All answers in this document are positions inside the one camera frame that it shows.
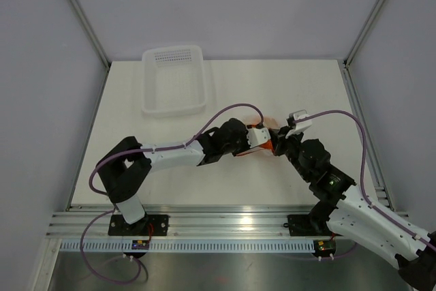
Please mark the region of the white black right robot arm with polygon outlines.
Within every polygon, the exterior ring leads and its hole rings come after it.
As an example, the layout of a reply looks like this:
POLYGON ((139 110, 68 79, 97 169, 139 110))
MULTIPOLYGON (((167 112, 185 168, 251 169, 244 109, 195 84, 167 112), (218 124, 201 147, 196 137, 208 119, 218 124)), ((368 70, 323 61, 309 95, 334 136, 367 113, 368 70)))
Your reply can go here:
POLYGON ((328 230, 377 254, 415 290, 435 288, 435 233, 419 228, 364 194, 353 178, 333 166, 318 139, 289 127, 270 129, 272 152, 284 155, 319 200, 309 213, 312 231, 328 230))

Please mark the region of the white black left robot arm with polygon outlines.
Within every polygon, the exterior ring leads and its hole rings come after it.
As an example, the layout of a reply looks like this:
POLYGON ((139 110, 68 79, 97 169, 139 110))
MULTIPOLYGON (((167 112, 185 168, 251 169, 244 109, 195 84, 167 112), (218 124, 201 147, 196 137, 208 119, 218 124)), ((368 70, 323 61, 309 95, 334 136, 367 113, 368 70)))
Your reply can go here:
POLYGON ((271 146, 269 130, 263 124, 246 125, 232 118, 180 144, 145 147, 135 137, 126 137, 95 169, 111 203, 124 219, 123 227, 139 235, 146 230, 147 214, 138 190, 150 173, 214 164, 224 155, 242 156, 271 146))

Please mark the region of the clear zip top bag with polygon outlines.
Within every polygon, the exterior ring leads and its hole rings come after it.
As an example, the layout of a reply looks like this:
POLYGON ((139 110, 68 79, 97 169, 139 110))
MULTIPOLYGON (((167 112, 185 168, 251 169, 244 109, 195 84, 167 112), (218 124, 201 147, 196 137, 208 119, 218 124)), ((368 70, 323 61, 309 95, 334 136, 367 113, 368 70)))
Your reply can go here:
POLYGON ((264 117, 263 123, 255 115, 249 115, 242 118, 242 122, 248 129, 247 142, 249 148, 236 154, 237 157, 260 153, 264 156, 273 156, 273 144, 270 137, 270 131, 279 129, 279 122, 273 118, 264 117))

